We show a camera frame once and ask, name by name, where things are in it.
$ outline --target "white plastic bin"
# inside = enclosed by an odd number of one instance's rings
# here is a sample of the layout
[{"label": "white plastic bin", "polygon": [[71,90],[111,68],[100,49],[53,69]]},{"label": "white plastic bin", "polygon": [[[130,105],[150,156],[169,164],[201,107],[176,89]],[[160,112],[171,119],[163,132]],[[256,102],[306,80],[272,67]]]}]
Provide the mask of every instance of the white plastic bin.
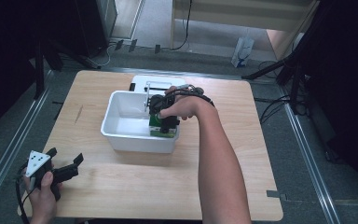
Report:
[{"label": "white plastic bin", "polygon": [[146,93],[114,91],[110,96],[101,133],[115,150],[172,153],[179,136],[179,126],[174,138],[150,136],[145,99]]}]

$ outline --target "person's forearm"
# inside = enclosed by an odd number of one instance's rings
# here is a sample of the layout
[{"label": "person's forearm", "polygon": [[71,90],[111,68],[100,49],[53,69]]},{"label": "person's forearm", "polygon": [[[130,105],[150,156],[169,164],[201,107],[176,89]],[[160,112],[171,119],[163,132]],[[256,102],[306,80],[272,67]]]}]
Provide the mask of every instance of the person's forearm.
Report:
[{"label": "person's forearm", "polygon": [[204,223],[251,223],[237,156],[214,107],[202,105],[199,188]]}]

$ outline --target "hand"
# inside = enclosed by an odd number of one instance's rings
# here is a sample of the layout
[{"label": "hand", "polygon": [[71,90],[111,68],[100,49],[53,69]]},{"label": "hand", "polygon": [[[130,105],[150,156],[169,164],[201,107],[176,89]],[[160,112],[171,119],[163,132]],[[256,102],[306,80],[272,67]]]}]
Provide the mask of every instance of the hand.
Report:
[{"label": "hand", "polygon": [[[30,179],[24,177],[27,191],[30,185]],[[50,186],[53,182],[53,173],[46,172],[41,181],[41,188],[34,189],[29,199],[33,208],[33,217],[31,223],[51,223],[57,214],[57,203]]]},{"label": "hand", "polygon": [[[165,94],[174,90],[176,90],[176,87],[172,86],[165,91]],[[183,120],[186,120],[187,118],[192,118],[193,116],[198,117],[204,110],[209,109],[215,110],[212,105],[197,96],[178,95],[176,96],[175,103],[172,106],[159,112],[159,117],[165,119],[168,116],[178,116],[182,117]]]}]

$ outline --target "white container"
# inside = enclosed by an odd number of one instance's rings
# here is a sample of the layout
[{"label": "white container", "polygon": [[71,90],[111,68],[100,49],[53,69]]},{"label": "white container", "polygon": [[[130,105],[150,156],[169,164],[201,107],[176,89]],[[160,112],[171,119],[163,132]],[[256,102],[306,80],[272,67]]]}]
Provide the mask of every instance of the white container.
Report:
[{"label": "white container", "polygon": [[114,91],[101,133],[115,150],[172,153],[179,136],[179,126],[174,138],[150,136],[149,110],[145,111],[145,99],[146,93]]}]

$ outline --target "gray floor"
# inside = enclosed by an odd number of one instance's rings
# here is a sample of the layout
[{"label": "gray floor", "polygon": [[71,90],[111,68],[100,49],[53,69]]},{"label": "gray floor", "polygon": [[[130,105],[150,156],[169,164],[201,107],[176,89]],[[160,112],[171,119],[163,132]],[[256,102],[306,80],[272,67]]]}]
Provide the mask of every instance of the gray floor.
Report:
[{"label": "gray floor", "polygon": [[[138,24],[137,28],[140,30],[137,29],[135,31],[135,36],[140,34],[142,29],[147,30],[142,27],[142,24]],[[224,26],[219,26],[220,35],[225,32],[224,28]],[[232,29],[233,27],[227,27],[227,34],[232,32]],[[130,68],[127,71],[133,72],[136,71],[133,69],[147,69],[174,71],[175,73],[186,72],[196,76],[210,74],[210,77],[215,78],[241,79],[241,75],[252,74],[259,67],[263,68],[270,63],[262,63],[263,61],[273,59],[271,58],[273,53],[263,32],[263,30],[255,30],[255,50],[259,50],[260,53],[254,54],[247,67],[234,68],[230,63],[231,56],[228,54],[228,51],[226,51],[226,55],[215,55],[208,51],[208,48],[205,51],[200,51],[203,54],[190,53],[188,49],[183,52],[164,50],[159,54],[155,54],[153,49],[136,48],[134,52],[129,52],[129,47],[123,46],[122,49],[117,51],[114,51],[113,48],[110,49],[111,62],[103,66],[103,70],[115,71],[118,68]],[[151,40],[155,39],[155,37],[148,37],[146,33],[143,33],[142,37],[142,39],[138,37],[140,46],[146,46],[145,43],[147,41],[151,43]],[[202,42],[202,38],[204,37],[197,37],[200,42]],[[236,38],[232,37],[231,39],[234,45]],[[191,46],[194,44],[191,41],[189,43],[189,48],[193,49]],[[108,58],[103,52],[93,60],[98,63],[105,63]],[[43,149],[54,125],[54,118],[60,110],[60,105],[53,104],[52,102],[64,102],[76,73],[84,69],[81,65],[67,57],[63,57],[63,61],[64,68],[62,71],[51,73],[52,79],[46,101],[43,103],[40,113],[35,118],[30,131],[26,134],[15,157],[16,159],[10,165],[6,178],[2,185],[0,185],[0,223],[21,223],[16,211],[17,205],[13,176],[15,176],[17,169],[26,160],[30,150],[41,151]],[[261,77],[251,82],[255,97],[276,99],[282,95],[280,87],[275,84],[273,78],[269,77]],[[19,101],[1,118],[0,159],[3,157],[13,135],[33,103],[33,96],[34,86],[24,93]],[[261,115],[267,106],[267,103],[256,102],[259,115]],[[328,192],[337,209],[340,223],[358,223],[358,174],[346,164],[333,164],[327,161],[324,157],[323,144],[314,131],[311,118],[298,117],[298,119],[307,136],[316,165],[322,174]],[[270,117],[262,125],[262,129],[278,191],[281,194],[284,216],[278,223],[328,223],[285,109],[282,108]],[[56,223],[73,222],[72,218],[57,218],[56,220]],[[148,220],[138,221],[137,223],[161,222]]]}]

